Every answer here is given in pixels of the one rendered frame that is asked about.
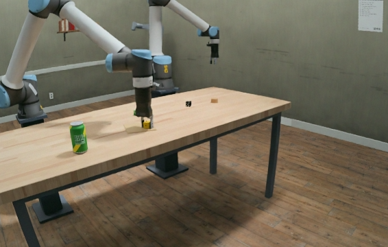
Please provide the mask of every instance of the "wall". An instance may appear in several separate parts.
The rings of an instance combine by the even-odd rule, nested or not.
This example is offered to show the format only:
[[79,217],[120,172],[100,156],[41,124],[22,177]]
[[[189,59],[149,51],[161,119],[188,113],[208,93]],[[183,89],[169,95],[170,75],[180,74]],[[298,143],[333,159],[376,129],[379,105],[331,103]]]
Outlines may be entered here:
[[[148,4],[137,0],[75,0],[76,6],[132,49],[147,49],[148,34],[131,31],[132,21],[148,20]],[[28,13],[27,0],[0,0],[0,75],[8,63]],[[105,60],[106,53],[81,32],[57,34],[60,19],[51,15],[29,61],[27,71]],[[38,76],[41,104],[53,106],[132,89],[129,73],[109,74],[105,66],[87,67]],[[49,99],[48,93],[54,93]],[[15,114],[17,106],[1,110],[0,117]]]
[[207,38],[164,11],[175,83],[286,99],[285,117],[388,143],[388,1],[383,33],[358,31],[355,0],[178,0],[221,29],[219,64]]

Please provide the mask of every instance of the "can lid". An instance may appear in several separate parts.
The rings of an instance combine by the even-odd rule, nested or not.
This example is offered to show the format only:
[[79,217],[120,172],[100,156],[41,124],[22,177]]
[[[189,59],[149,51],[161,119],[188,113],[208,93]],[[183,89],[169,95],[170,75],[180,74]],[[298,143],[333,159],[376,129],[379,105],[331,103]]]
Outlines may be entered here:
[[82,125],[83,124],[83,121],[73,121],[72,123],[71,123],[71,126],[72,127],[77,127],[77,126],[80,126],[80,125]]

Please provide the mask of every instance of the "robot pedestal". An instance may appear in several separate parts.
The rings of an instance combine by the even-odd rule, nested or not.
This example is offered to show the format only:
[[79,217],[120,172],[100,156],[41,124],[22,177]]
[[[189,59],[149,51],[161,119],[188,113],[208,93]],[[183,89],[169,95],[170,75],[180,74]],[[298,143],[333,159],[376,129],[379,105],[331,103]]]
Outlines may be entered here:
[[147,166],[147,169],[163,179],[188,171],[186,166],[179,164],[178,153],[156,159],[156,164]]
[[[19,121],[21,127],[25,128],[45,122],[44,118],[46,117],[47,115],[44,114],[33,119],[23,120],[17,117],[16,118]],[[37,215],[37,219],[41,224],[73,213],[71,205],[69,205],[66,199],[64,199],[64,196],[61,196],[58,192],[48,196],[40,197],[38,202],[32,205],[32,208],[34,209],[34,212]]]

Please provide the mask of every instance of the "can label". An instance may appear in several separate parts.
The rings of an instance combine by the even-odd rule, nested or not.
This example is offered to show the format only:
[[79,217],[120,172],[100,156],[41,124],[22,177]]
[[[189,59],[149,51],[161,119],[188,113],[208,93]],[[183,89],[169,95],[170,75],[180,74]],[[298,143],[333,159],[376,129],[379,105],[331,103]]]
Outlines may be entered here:
[[74,121],[69,126],[73,152],[83,154],[87,151],[86,127],[82,121]]

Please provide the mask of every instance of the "green soda can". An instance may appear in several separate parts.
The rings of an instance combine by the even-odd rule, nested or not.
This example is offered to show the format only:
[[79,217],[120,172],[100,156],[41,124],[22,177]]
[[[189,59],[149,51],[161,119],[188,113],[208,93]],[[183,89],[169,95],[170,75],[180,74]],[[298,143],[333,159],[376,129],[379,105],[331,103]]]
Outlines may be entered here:
[[87,151],[87,136],[83,121],[73,121],[69,130],[71,131],[73,152],[76,154],[85,153]]

